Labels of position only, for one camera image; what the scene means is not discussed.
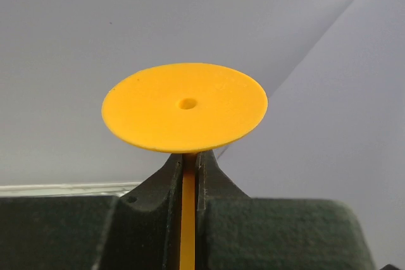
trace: white wall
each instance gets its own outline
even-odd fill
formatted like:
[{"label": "white wall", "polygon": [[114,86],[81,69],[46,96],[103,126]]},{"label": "white wall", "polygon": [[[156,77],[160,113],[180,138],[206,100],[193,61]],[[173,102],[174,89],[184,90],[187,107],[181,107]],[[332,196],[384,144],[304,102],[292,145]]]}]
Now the white wall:
[{"label": "white wall", "polygon": [[346,202],[405,269],[405,0],[355,0],[221,168],[249,195]]},{"label": "white wall", "polygon": [[204,61],[269,95],[351,0],[0,0],[0,185],[137,181],[166,159],[101,102],[139,69]]}]

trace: white backdrop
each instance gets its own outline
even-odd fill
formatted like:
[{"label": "white backdrop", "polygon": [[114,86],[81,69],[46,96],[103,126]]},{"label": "white backdrop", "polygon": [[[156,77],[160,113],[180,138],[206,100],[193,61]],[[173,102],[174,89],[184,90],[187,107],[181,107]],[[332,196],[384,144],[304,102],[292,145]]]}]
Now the white backdrop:
[{"label": "white backdrop", "polygon": [[221,168],[249,195],[342,200],[405,269],[405,0],[355,0]]},{"label": "white backdrop", "polygon": [[139,181],[166,159],[114,138],[108,90],[181,61],[268,95],[352,0],[0,0],[0,185]]}]

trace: yellow disc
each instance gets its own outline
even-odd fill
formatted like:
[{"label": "yellow disc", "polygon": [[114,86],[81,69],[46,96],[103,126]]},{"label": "yellow disc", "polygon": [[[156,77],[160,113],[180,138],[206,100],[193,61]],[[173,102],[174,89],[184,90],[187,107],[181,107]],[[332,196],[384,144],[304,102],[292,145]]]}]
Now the yellow disc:
[{"label": "yellow disc", "polygon": [[263,88],[224,66],[177,63],[139,71],[103,102],[118,138],[160,152],[189,153],[229,144],[256,127],[267,109]]}]

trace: textured black surface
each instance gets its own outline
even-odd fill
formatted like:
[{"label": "textured black surface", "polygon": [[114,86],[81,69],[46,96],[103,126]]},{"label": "textured black surface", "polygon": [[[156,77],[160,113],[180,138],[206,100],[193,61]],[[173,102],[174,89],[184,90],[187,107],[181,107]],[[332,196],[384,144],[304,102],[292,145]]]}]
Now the textured black surface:
[{"label": "textured black surface", "polygon": [[176,269],[181,156],[118,197],[0,199],[0,269]]},{"label": "textured black surface", "polygon": [[350,210],[325,200],[219,199],[206,211],[210,270],[372,270]]},{"label": "textured black surface", "polygon": [[249,198],[227,177],[218,166],[214,152],[200,153],[197,158],[197,233],[196,233],[196,269],[206,269],[204,251],[205,212],[210,200],[220,198]]},{"label": "textured black surface", "polygon": [[0,269],[92,269],[117,203],[117,197],[1,199]]},{"label": "textured black surface", "polygon": [[[198,155],[196,169],[197,270],[374,269],[341,204],[250,199],[213,151]],[[0,199],[0,269],[177,270],[181,197],[182,156],[172,154],[120,199]]]},{"label": "textured black surface", "polygon": [[393,265],[386,265],[385,267],[381,268],[381,270],[399,270],[399,268],[396,268]]}]

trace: yellow plastic rod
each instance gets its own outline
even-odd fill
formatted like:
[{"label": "yellow plastic rod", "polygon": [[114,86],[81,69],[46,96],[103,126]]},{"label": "yellow plastic rod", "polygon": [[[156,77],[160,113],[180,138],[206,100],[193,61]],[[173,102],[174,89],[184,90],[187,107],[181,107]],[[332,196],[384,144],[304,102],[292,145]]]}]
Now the yellow plastic rod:
[{"label": "yellow plastic rod", "polygon": [[196,159],[197,154],[183,154],[180,270],[196,268]]}]

